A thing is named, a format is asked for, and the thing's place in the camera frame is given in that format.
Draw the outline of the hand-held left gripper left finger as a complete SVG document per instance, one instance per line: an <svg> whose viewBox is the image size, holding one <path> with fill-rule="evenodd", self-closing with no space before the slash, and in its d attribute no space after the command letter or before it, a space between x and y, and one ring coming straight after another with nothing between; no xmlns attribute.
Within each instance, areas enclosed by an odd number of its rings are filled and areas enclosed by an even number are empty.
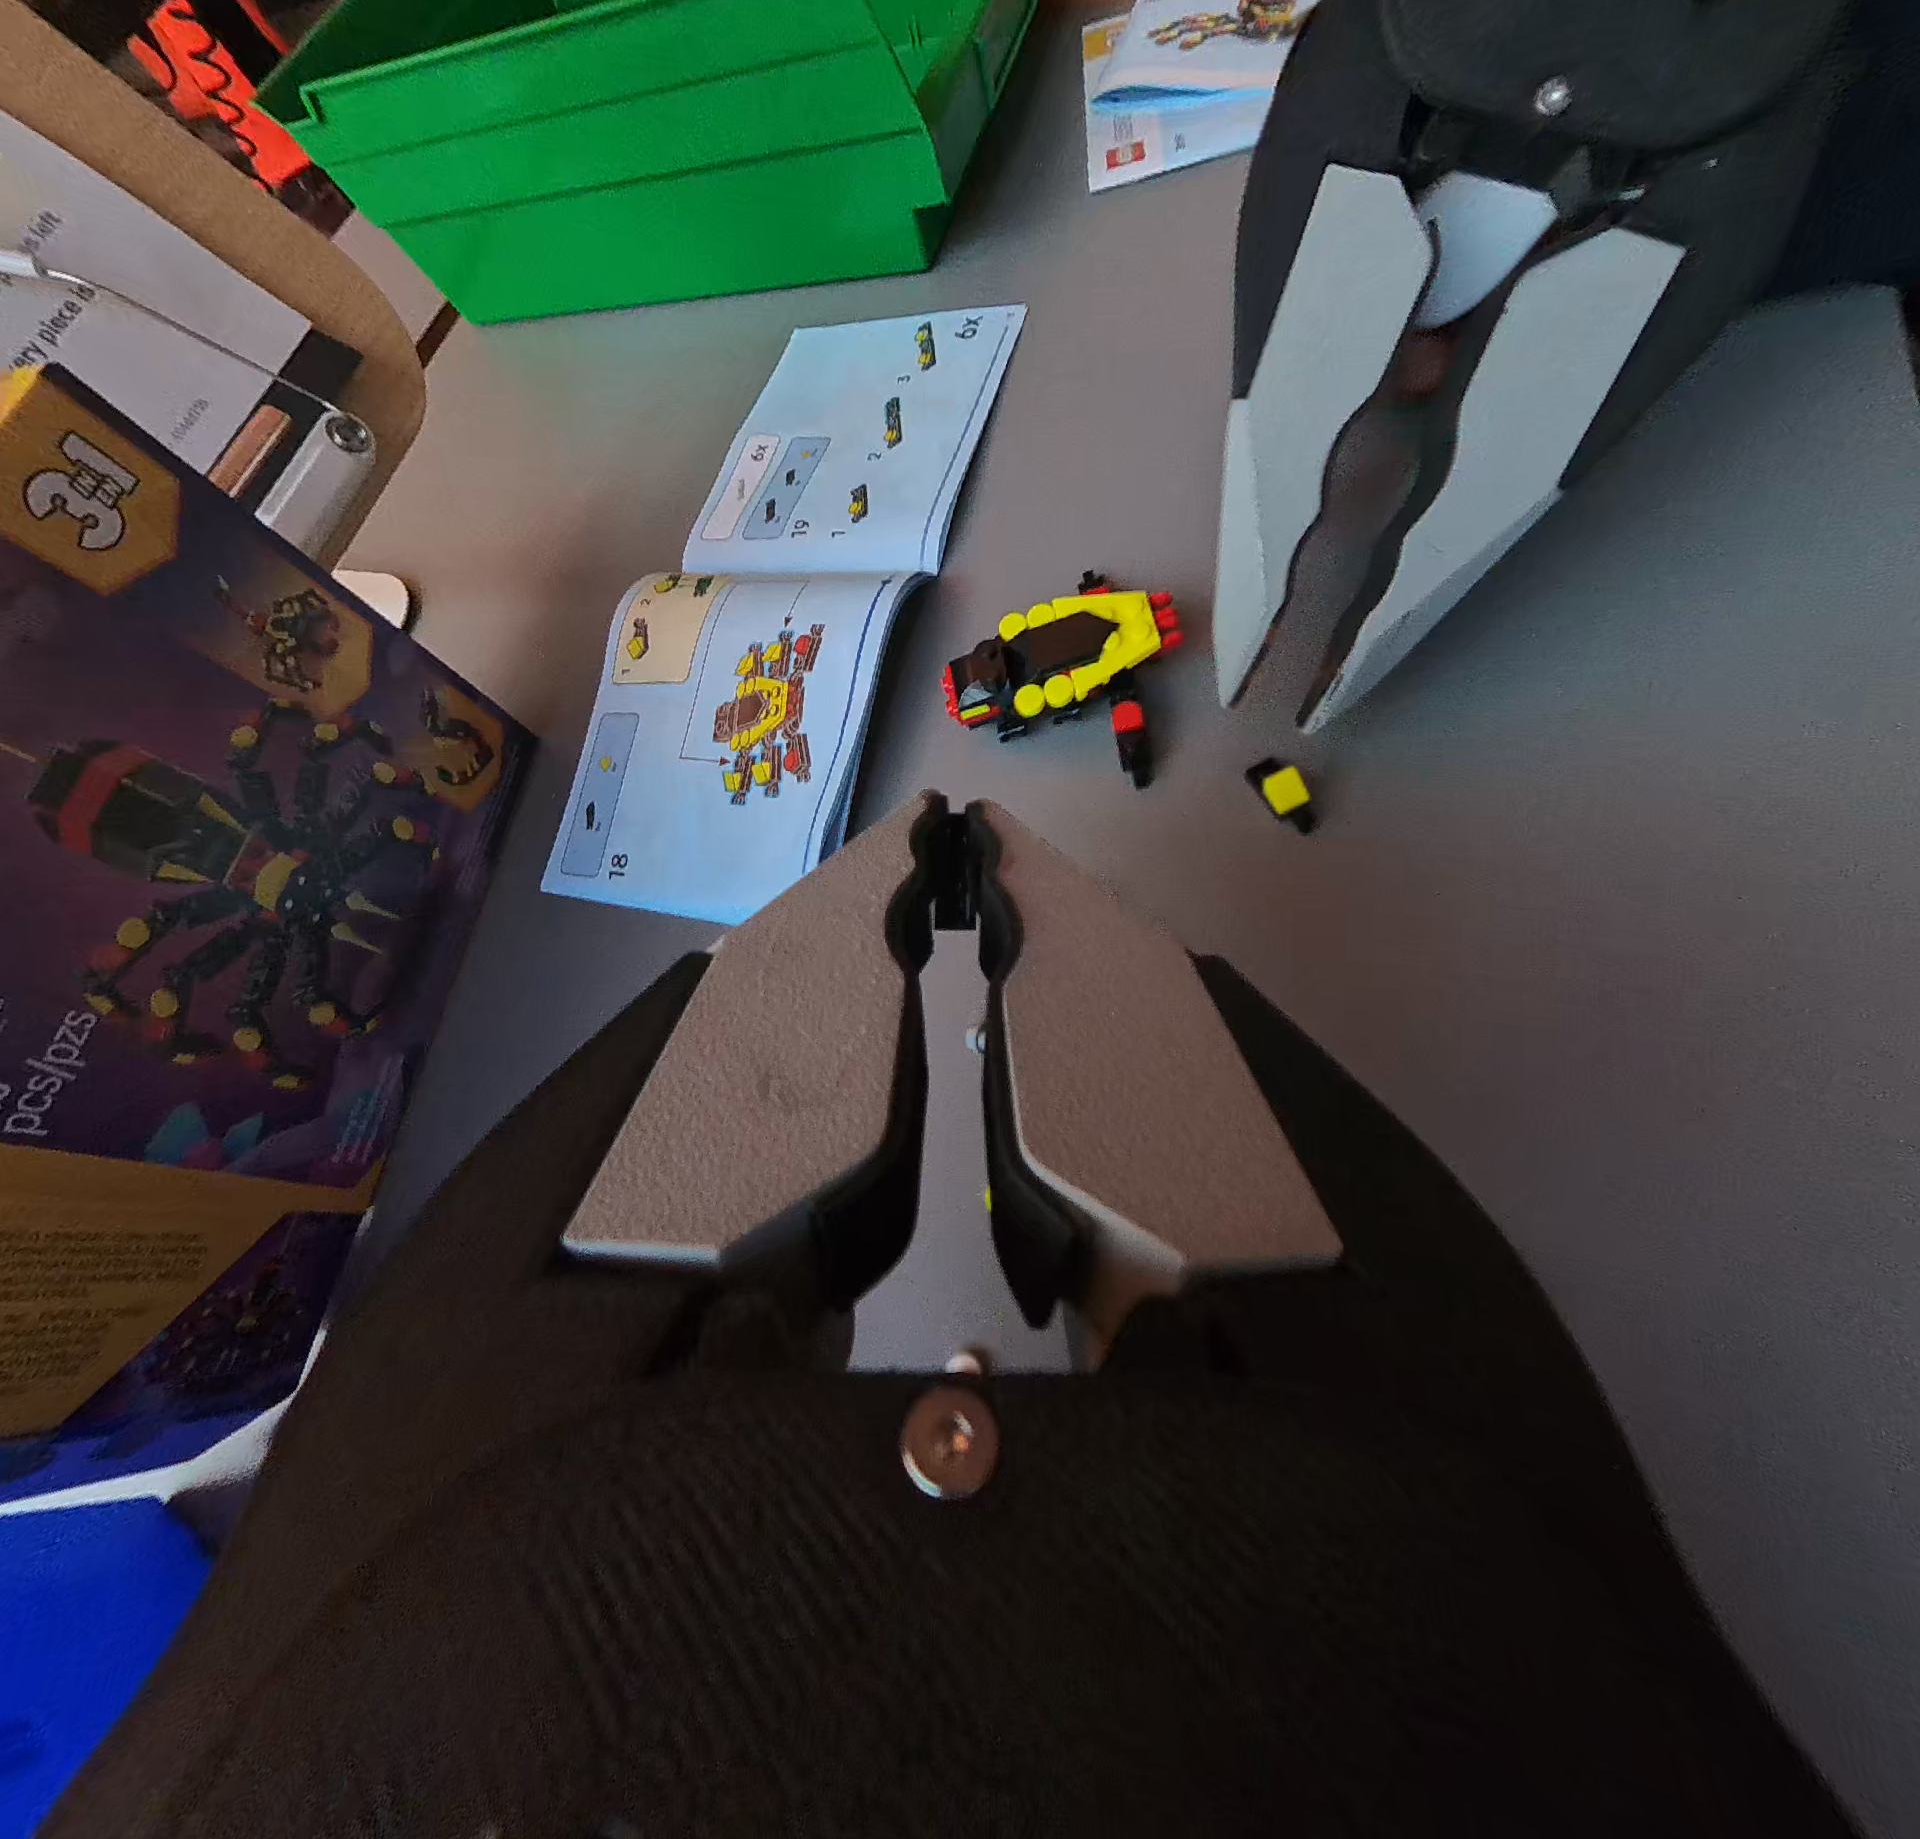
<svg viewBox="0 0 1920 1839"><path fill-rule="evenodd" d="M849 1312L917 1221L921 970L948 800L917 794L708 953L563 1230L596 1266Z"/></svg>

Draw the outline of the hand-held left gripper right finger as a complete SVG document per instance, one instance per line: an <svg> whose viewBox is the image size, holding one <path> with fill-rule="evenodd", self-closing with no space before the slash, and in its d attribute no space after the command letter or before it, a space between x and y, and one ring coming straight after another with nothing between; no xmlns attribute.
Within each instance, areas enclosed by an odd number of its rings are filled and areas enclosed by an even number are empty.
<svg viewBox="0 0 1920 1839"><path fill-rule="evenodd" d="M1010 811L967 811L993 1252L1022 1318L1327 1272L1342 1238L1200 964Z"/></svg>

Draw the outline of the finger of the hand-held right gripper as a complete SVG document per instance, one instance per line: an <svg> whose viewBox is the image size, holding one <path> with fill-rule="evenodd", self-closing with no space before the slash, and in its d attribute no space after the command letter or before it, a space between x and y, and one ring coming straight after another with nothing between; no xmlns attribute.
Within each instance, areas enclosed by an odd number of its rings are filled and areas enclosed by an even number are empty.
<svg viewBox="0 0 1920 1839"><path fill-rule="evenodd" d="M1333 451L1427 289L1432 242L1398 176L1253 161L1234 254L1213 581L1216 701L1236 705L1284 613Z"/></svg>
<svg viewBox="0 0 1920 1839"><path fill-rule="evenodd" d="M1412 331L1453 350L1298 712L1307 734L1368 700L1558 503L1688 257L1628 222L1638 194L1567 224L1543 189L1449 172L1412 210L1432 248Z"/></svg>

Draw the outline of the closed lego instruction booklet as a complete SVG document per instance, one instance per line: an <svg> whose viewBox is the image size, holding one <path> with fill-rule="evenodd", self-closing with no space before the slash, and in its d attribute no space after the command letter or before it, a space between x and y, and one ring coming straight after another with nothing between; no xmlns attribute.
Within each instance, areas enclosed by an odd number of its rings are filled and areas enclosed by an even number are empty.
<svg viewBox="0 0 1920 1839"><path fill-rule="evenodd" d="M1253 149L1318 0L1133 0L1082 31L1089 194Z"/></svg>

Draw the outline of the yellow black red lego model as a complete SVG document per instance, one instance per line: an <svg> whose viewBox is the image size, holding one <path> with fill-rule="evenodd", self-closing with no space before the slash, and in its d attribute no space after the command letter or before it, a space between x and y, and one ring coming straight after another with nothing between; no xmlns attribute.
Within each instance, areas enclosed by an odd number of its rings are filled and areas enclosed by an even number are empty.
<svg viewBox="0 0 1920 1839"><path fill-rule="evenodd" d="M1147 790L1154 745L1139 673L1182 639L1170 593L1116 588L1085 572L1076 590L1002 616L993 636L948 662L948 719L1010 743L1043 722L1076 722L1103 708L1121 772Z"/></svg>

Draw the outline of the open lego instruction booklet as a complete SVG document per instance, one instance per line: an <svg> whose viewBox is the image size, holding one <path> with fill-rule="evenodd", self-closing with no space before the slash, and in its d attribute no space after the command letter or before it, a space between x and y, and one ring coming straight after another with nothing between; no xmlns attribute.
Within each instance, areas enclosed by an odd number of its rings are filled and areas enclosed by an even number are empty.
<svg viewBox="0 0 1920 1839"><path fill-rule="evenodd" d="M943 567L1026 319L787 338L680 564L617 603L545 895L737 926L837 849L891 626Z"/></svg>

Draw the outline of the purple lego set box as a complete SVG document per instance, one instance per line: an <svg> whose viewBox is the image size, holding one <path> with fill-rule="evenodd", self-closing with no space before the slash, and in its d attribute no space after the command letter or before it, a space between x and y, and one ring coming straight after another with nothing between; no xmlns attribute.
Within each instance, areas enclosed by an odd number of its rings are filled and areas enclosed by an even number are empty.
<svg viewBox="0 0 1920 1839"><path fill-rule="evenodd" d="M60 365L5 376L1 1494L307 1370L535 735Z"/></svg>

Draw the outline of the person's dark blue clothing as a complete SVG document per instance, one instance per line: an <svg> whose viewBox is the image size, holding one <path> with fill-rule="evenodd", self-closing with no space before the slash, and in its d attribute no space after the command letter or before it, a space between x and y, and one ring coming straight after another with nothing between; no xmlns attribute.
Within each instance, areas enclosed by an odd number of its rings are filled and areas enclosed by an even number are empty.
<svg viewBox="0 0 1920 1839"><path fill-rule="evenodd" d="M1850 76L1778 265L1756 301L1839 288L1917 297L1917 0L1855 0Z"/></svg>

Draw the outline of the green plastic bin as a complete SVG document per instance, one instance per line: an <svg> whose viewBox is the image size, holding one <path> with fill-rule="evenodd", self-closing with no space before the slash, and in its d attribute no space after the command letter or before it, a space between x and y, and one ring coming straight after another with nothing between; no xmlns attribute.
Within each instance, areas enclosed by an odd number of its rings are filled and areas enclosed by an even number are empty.
<svg viewBox="0 0 1920 1839"><path fill-rule="evenodd" d="M474 323L932 265L1038 0L338 0L259 106Z"/></svg>

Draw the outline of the silver metal rod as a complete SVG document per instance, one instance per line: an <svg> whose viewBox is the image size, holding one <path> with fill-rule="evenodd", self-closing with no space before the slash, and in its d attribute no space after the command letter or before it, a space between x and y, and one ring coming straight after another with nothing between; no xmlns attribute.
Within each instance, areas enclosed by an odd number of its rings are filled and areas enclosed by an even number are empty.
<svg viewBox="0 0 1920 1839"><path fill-rule="evenodd" d="M5 248L1 319L6 373L64 367L306 557L372 480L359 353L220 261L132 289Z"/></svg>

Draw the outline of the brown cardboard panel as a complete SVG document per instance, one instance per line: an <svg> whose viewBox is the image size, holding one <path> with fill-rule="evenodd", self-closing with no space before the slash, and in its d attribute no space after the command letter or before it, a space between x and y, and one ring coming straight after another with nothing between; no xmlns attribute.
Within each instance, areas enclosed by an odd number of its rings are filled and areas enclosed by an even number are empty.
<svg viewBox="0 0 1920 1839"><path fill-rule="evenodd" d="M424 418L424 369L388 297L329 237L16 0L1 0L1 106L354 357L340 400L372 431L372 478L317 550L329 570L349 565L352 537Z"/></svg>

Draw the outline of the blue plastic object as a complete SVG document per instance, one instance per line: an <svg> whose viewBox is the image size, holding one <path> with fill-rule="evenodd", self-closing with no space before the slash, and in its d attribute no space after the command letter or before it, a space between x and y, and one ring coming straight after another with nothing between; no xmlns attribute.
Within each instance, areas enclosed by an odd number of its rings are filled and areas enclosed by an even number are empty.
<svg viewBox="0 0 1920 1839"><path fill-rule="evenodd" d="M1 1524L1 1833L32 1836L132 1703L211 1562L158 1499Z"/></svg>

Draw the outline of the white paper sheet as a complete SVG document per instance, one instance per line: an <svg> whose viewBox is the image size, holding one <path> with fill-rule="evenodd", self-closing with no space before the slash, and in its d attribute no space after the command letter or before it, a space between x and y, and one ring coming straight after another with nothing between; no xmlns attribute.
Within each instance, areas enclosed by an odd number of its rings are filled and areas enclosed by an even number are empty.
<svg viewBox="0 0 1920 1839"><path fill-rule="evenodd" d="M12 117L1 250L5 376L60 364L201 473L307 338L276 295Z"/></svg>

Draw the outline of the orange marked dark object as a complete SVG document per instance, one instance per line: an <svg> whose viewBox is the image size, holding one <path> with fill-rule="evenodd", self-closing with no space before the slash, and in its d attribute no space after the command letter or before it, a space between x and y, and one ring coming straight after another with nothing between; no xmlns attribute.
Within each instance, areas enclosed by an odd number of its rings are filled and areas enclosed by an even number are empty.
<svg viewBox="0 0 1920 1839"><path fill-rule="evenodd" d="M315 185L315 166L256 94L290 54L306 0L130 0L120 40L161 105L282 205Z"/></svg>

